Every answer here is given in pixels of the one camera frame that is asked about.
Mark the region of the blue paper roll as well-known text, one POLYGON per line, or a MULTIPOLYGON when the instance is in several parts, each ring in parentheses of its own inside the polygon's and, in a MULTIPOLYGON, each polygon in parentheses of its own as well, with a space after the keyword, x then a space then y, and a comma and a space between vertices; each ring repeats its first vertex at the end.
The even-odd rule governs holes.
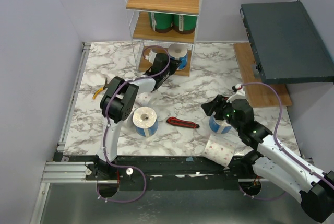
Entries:
POLYGON ((168 53, 171 59, 181 61, 177 70, 183 70, 187 66, 188 49, 184 44, 171 44, 168 47, 168 53))

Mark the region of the green roll front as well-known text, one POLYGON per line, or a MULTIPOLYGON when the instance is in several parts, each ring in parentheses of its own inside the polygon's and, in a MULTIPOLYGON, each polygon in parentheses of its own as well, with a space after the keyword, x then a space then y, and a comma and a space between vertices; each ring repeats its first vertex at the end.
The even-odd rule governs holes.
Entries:
POLYGON ((195 31, 196 16, 173 15, 173 29, 180 34, 191 34, 195 31))

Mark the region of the green roll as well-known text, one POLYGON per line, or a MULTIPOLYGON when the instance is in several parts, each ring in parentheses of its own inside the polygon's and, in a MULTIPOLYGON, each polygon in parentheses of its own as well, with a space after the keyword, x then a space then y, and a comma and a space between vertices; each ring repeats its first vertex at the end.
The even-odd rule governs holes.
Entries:
POLYGON ((173 29, 173 15, 149 12, 150 27, 158 33, 167 33, 173 29))
POLYGON ((195 31, 196 16, 173 15, 173 29, 180 34, 191 34, 195 31))

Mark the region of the green roll back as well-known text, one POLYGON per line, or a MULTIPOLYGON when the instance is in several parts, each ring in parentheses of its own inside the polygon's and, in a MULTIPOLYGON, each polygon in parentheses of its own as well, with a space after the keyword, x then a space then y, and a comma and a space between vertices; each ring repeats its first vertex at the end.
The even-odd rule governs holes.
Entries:
POLYGON ((158 33, 167 33, 173 29, 173 15, 149 12, 150 27, 158 33))

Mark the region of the white wire wooden shelf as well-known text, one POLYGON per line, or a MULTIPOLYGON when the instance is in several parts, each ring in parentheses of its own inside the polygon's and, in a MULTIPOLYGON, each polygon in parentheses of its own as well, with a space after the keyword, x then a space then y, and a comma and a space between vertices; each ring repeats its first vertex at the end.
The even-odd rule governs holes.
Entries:
POLYGON ((177 75, 189 76, 202 0, 124 0, 138 71, 167 51, 181 61, 177 75))

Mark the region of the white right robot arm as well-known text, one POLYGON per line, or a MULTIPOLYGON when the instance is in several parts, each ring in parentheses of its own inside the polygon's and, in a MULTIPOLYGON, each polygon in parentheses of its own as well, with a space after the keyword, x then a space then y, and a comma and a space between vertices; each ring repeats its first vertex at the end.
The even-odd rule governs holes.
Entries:
POLYGON ((217 95, 201 108, 206 116, 225 120, 241 141, 252 148, 240 165, 246 178, 255 174, 290 194, 314 221, 323 223, 333 214, 333 171, 325 172, 296 155, 268 128, 257 122, 246 99, 229 102, 217 95))

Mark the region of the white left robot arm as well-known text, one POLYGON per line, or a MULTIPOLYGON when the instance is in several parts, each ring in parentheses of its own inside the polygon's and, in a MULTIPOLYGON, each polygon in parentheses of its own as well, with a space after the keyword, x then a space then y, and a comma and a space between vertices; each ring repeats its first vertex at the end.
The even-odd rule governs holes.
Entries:
POLYGON ((116 167, 110 163, 117 157, 117 144, 121 128, 130 116, 136 97, 141 93, 157 90, 180 66, 180 60, 173 60, 167 53, 158 53, 153 65, 140 77, 124 80, 114 77, 106 87, 100 102, 105 118, 103 137, 97 156, 102 162, 98 174, 105 180, 115 176, 116 167))

